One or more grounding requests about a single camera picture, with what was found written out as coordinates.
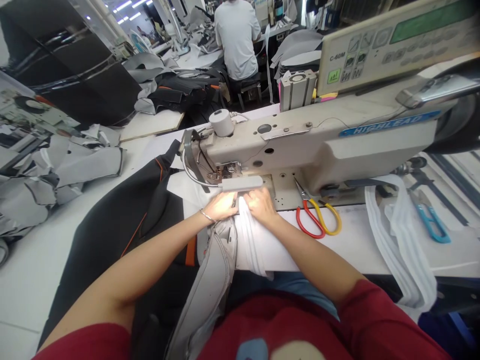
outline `hand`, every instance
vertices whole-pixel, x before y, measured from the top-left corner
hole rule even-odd
[[[278,215],[272,203],[270,192],[266,187],[252,190],[248,194],[243,195],[243,198],[253,217],[263,225]]]
[[[203,212],[216,222],[231,217],[238,211],[237,207],[232,207],[237,195],[237,192],[221,192],[205,206]]]

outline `white shirt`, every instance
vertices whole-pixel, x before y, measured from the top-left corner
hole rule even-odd
[[[243,80],[259,71],[254,44],[260,35],[255,10],[245,0],[227,0],[215,10],[216,43],[223,46],[228,76]]]

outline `red and yellow scissors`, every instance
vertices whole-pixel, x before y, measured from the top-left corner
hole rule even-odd
[[[323,202],[321,200],[318,201],[320,204],[322,204],[326,208],[328,208],[333,213],[333,216],[335,216],[336,224],[337,224],[336,229],[335,229],[335,231],[329,231],[327,229],[327,227],[325,226],[324,218],[322,217],[322,212],[320,211],[320,208],[317,205],[317,203],[304,190],[304,188],[302,187],[302,185],[300,185],[300,183],[297,181],[297,179],[296,178],[294,178],[294,179],[295,179],[296,187],[298,188],[298,192],[300,192],[301,199],[303,200],[303,208],[305,209],[308,216],[311,217],[311,219],[315,222],[315,224],[320,229],[320,235],[312,234],[311,232],[309,232],[307,229],[304,228],[304,226],[302,225],[302,222],[300,221],[300,211],[301,211],[301,209],[300,209],[300,206],[299,206],[299,207],[296,208],[296,222],[298,223],[298,226],[300,227],[300,229],[305,234],[311,236],[314,239],[323,239],[325,234],[328,234],[330,236],[334,236],[334,235],[337,235],[338,233],[340,233],[340,231],[342,231],[342,219],[340,219],[339,213],[329,203]],[[318,215],[318,219],[315,217],[315,215],[313,215],[310,212],[307,202],[312,204],[313,207],[315,208],[316,214]]]

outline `scissors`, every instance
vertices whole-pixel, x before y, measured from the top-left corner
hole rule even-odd
[[[430,237],[440,244],[451,243],[452,240],[450,239],[450,236],[448,235],[447,231],[444,228],[444,225],[442,224],[442,221],[439,219],[439,217],[437,216],[437,213],[432,207],[432,203],[424,194],[424,192],[419,191],[418,196],[413,191],[409,191],[409,194],[410,194],[411,200],[413,201],[413,204],[415,205],[418,211],[418,214],[420,215],[420,219],[425,224],[425,227]],[[437,232],[435,232],[435,230],[432,228],[431,223],[434,224],[434,226],[437,229]]]
[[[327,227],[325,226],[324,218],[322,217],[322,213],[321,213],[320,208],[317,205],[317,203],[308,195],[308,193],[304,190],[302,185],[300,185],[300,183],[297,181],[297,179],[296,178],[294,178],[294,179],[295,179],[296,187],[298,188],[298,192],[300,192],[301,199],[303,200],[303,208],[305,209],[308,216],[311,217],[311,219],[315,222],[315,224],[320,229],[320,235],[314,235],[314,234],[310,233],[309,231],[307,231],[307,229],[304,228],[304,226],[302,225],[302,222],[300,221],[300,207],[297,207],[296,208],[296,222],[298,223],[298,226],[300,227],[300,229],[305,234],[311,236],[314,239],[323,239],[325,234],[328,234],[328,235],[331,235],[331,236],[337,235],[342,230],[342,220],[340,219],[339,213],[329,203],[323,202],[321,200],[318,201],[319,203],[321,203],[322,205],[327,207],[333,213],[333,215],[335,216],[335,219],[336,219],[336,222],[337,222],[337,227],[336,227],[335,231],[329,231],[327,229]],[[318,220],[310,212],[310,210],[307,206],[307,202],[312,204],[313,207],[315,208],[316,214],[318,215]]]

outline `industrial sewing machine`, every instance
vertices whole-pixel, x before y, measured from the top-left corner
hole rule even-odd
[[[425,149],[478,147],[478,62],[417,73],[479,48],[479,7],[467,0],[419,0],[337,31],[323,40],[316,85],[336,99],[236,124],[219,110],[185,132],[184,162],[207,192],[261,176],[283,210],[298,202],[295,174],[311,195],[334,197]]]

